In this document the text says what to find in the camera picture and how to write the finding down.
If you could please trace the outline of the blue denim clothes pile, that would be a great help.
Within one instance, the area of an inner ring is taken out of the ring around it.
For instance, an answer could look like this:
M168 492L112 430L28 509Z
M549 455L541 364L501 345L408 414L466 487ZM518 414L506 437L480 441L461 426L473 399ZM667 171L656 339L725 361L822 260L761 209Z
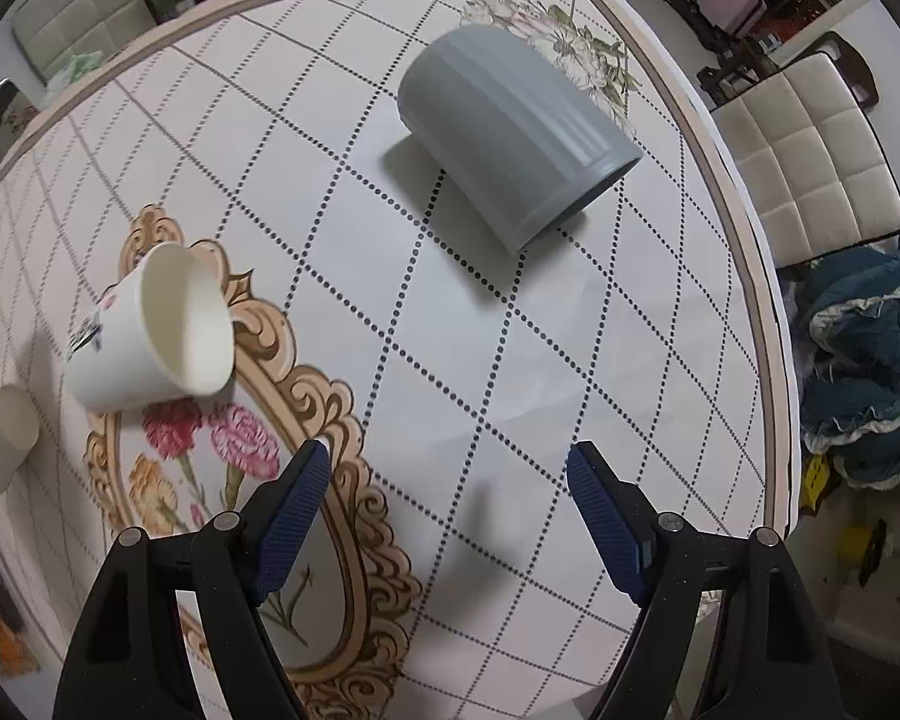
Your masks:
M845 483L900 483L900 233L812 260L797 293L798 332L813 346L800 397L802 441Z

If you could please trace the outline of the white paper cup left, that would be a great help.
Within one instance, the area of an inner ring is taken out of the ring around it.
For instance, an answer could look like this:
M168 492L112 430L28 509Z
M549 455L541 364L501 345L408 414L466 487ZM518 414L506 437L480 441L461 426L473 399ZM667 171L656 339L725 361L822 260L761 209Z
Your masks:
M0 388L0 494L40 437L40 418L30 395L12 383Z

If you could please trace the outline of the grey plastic cup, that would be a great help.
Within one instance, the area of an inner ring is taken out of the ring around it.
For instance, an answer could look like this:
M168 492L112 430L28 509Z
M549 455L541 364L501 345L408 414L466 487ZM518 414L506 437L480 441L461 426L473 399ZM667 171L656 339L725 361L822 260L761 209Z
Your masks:
M398 86L398 110L510 254L642 160L559 68L493 26L462 26L426 47Z

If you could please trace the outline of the white leather chair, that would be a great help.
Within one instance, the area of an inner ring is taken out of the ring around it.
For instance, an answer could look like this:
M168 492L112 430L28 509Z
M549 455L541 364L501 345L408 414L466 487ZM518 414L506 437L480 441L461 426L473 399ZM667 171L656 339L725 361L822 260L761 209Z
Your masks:
M813 52L713 110L779 268L900 231L900 190L836 62Z
M11 29L30 68L49 82L71 59L110 59L157 25L146 0L23 0Z

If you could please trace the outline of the floral patterned tablecloth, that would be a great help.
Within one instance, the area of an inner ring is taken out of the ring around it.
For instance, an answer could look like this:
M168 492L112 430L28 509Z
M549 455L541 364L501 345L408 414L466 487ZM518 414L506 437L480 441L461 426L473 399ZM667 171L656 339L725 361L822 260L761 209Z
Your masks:
M613 71L642 160L509 254L404 128L411 62L464 21ZM92 416L69 338L159 242L235 325L219 397ZM626 0L212 0L59 98L0 163L0 382L40 437L0 494L23 617L6 689L50 715L119 530L191 532L311 437L336 479L263 610L322 718L523 718L603 683L634 605L569 499L600 447L724 535L793 517L792 364L756 216L686 75Z

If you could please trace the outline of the white paper cup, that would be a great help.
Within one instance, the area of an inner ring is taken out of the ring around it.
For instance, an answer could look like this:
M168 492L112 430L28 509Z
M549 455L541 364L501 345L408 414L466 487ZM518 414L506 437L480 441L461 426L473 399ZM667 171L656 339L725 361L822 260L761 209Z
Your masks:
M80 322L64 383L84 410L114 413L217 394L233 361L219 278L194 250L162 242Z
M12 383L0 388L0 494L40 437L40 418L30 395Z

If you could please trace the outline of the white leather chair right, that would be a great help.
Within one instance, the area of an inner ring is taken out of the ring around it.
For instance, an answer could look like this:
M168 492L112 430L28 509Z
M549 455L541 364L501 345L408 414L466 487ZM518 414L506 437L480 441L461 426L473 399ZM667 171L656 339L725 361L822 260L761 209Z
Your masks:
M813 52L713 110L779 268L900 231L900 190L836 62Z

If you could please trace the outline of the dark wooden chair right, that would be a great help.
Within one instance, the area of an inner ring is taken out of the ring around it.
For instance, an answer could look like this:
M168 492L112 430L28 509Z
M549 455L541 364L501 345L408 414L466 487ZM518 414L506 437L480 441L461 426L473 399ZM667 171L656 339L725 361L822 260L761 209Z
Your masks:
M863 110L873 109L880 102L877 80L866 63L863 55L836 31L826 31L823 36L814 39L806 49L795 57L802 60L811 54L826 54L836 64L844 82L854 93L857 103Z

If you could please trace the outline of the yellow tool on floor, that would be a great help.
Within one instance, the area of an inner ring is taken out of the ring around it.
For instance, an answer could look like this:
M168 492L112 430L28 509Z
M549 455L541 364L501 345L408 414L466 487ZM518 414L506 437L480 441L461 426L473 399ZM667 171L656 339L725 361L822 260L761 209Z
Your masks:
M814 517L831 488L831 461L824 454L811 454L803 458L798 512Z

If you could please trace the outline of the white leather chair back left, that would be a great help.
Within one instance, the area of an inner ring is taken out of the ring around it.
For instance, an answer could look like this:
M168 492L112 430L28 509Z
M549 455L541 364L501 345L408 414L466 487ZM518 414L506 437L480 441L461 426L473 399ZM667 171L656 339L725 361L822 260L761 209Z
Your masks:
M11 29L30 68L49 82L71 59L110 59L157 25L146 0L23 0Z

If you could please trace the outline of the brown carton box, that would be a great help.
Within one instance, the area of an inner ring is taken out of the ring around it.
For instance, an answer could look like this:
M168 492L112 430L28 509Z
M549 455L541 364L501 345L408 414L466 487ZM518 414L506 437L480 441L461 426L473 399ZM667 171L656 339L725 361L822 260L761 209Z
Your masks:
M13 80L0 80L0 163L37 114L38 107L20 91Z

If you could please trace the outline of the white paper cup centre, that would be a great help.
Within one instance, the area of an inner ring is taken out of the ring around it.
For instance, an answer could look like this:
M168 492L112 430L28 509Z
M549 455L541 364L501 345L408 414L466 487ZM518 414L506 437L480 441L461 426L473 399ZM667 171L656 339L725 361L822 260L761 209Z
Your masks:
M80 322L64 383L84 410L114 413L217 394L233 361L219 278L194 250L162 242Z

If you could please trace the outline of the pink suitcase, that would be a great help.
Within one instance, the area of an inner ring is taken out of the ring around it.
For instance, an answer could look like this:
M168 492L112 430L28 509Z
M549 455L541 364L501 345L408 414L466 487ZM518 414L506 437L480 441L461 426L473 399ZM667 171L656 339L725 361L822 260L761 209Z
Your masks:
M743 37L766 13L764 0L697 0L702 16L730 37Z

